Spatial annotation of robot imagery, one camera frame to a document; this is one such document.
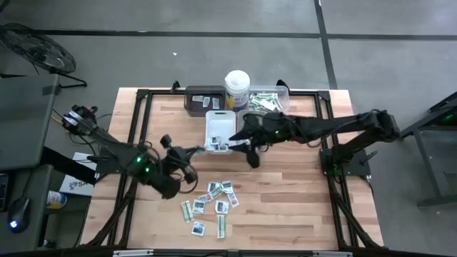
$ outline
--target container lid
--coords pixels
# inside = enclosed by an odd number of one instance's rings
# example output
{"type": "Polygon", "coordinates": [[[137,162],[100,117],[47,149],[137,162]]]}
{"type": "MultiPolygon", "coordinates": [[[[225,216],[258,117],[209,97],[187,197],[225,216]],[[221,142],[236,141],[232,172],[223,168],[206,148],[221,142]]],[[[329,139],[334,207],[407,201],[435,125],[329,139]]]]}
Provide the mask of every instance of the container lid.
{"type": "Polygon", "coordinates": [[[230,94],[239,95],[248,91],[251,85],[249,75],[244,71],[230,71],[226,76],[226,89],[230,94]]]}

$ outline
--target computer mouse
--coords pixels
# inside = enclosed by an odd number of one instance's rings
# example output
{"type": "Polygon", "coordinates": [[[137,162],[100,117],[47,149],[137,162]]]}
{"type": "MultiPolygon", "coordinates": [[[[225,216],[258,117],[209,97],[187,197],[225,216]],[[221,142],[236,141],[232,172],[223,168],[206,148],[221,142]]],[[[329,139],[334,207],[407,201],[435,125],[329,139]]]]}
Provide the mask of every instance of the computer mouse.
{"type": "Polygon", "coordinates": [[[30,221],[30,198],[22,196],[14,200],[9,207],[7,221],[11,232],[25,231],[30,221]]]}

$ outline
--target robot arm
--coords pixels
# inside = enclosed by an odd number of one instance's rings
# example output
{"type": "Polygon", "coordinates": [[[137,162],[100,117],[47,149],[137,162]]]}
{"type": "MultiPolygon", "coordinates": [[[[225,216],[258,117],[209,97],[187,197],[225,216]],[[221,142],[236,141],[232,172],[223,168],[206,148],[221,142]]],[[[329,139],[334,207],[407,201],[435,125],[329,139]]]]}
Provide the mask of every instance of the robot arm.
{"type": "Polygon", "coordinates": [[[151,148],[155,155],[148,152],[148,147],[143,144],[137,146],[117,141],[108,132],[96,124],[96,108],[87,109],[83,106],[73,106],[72,111],[64,115],[62,120],[64,128],[78,136],[89,136],[103,149],[103,156],[90,156],[88,159],[97,161],[99,173],[126,173],[136,178],[142,184],[153,186],[162,198],[173,198],[180,190],[180,179],[173,178],[171,174],[181,169],[187,183],[197,183],[197,174],[191,166],[190,159],[194,153],[201,151],[199,146],[181,148],[171,146],[171,138],[165,135],[161,145],[167,150],[165,158],[160,159],[159,154],[151,148]],[[103,165],[113,168],[99,168],[103,165]]]}
{"type": "Polygon", "coordinates": [[[377,141],[392,142],[399,135],[393,116],[387,111],[378,110],[335,119],[287,116],[283,113],[246,114],[243,119],[243,129],[230,140],[248,139],[248,142],[231,146],[230,149],[246,153],[247,161],[253,168],[260,165],[256,149],[275,143],[309,143],[333,133],[364,131],[348,143],[332,147],[333,163],[342,164],[349,162],[355,153],[365,147],[377,141]]]}

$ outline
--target wooden table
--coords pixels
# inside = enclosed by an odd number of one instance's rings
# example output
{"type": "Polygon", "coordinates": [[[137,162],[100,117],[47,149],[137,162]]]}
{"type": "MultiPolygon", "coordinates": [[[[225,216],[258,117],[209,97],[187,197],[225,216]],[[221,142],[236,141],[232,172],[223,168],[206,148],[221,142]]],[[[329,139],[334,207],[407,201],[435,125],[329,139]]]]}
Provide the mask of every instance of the wooden table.
{"type": "MultiPolygon", "coordinates": [[[[137,88],[119,89],[109,133],[120,141],[127,141],[136,91],[137,88]]],[[[334,90],[330,93],[335,117],[353,115],[348,91],[334,90]]],[[[143,112],[144,104],[139,117],[143,116],[143,112]]],[[[291,97],[289,114],[315,116],[313,99],[291,97]]],[[[140,128],[141,119],[135,142],[138,142],[140,128]]],[[[165,152],[159,140],[166,133],[171,136],[175,146],[203,146],[205,118],[190,117],[183,109],[183,96],[155,96],[147,140],[152,142],[161,156],[165,152]]],[[[340,142],[344,143],[355,135],[356,133],[340,134],[340,142]]],[[[295,142],[277,144],[263,154],[261,166],[257,169],[250,168],[245,156],[240,153],[229,156],[195,156],[191,161],[199,173],[199,184],[191,194],[178,194],[165,201],[152,187],[139,186],[129,248],[338,248],[328,184],[321,174],[318,148],[308,148],[295,142]],[[194,214],[196,221],[206,224],[205,236],[191,235],[193,223],[184,222],[180,203],[187,200],[192,203],[197,196],[204,194],[209,181],[225,180],[233,182],[240,201],[240,206],[230,208],[227,215],[227,237],[216,238],[214,201],[206,205],[204,215],[194,214]]],[[[348,177],[347,181],[355,217],[374,241],[382,245],[370,188],[357,177],[348,177]]],[[[109,175],[95,185],[82,243],[90,241],[111,215],[118,182],[118,175],[109,175]]],[[[347,223],[344,218],[342,221],[345,239],[349,242],[347,223]]]]}

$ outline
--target gray concrete floor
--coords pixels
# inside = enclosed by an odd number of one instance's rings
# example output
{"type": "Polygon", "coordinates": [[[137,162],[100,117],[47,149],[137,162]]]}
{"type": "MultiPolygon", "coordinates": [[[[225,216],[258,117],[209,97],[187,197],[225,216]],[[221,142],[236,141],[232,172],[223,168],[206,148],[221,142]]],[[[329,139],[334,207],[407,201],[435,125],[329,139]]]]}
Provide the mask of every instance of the gray concrete floor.
{"type": "MultiPolygon", "coordinates": [[[[321,0],[328,33],[457,34],[453,0],[321,0]]],[[[0,15],[35,29],[144,31],[250,31],[317,33],[312,0],[15,0],[0,15]]],[[[76,59],[74,76],[86,89],[69,89],[55,109],[97,105],[110,113],[118,87],[221,84],[243,69],[253,84],[284,79],[295,89],[328,89],[318,39],[52,36],[76,59]]],[[[348,89],[355,112],[387,109],[404,129],[456,90],[455,41],[330,40],[339,89],[348,89]]],[[[34,74],[25,60],[0,49],[0,72],[34,74]]],[[[101,122],[106,128],[109,118],[101,122]]],[[[71,156],[75,146],[51,123],[46,145],[71,156]]],[[[431,184],[412,138],[376,143],[369,150],[376,209],[386,246],[396,250],[457,254],[457,206],[419,210],[431,184]]],[[[77,226],[58,229],[60,246],[72,246],[77,226]]]]}

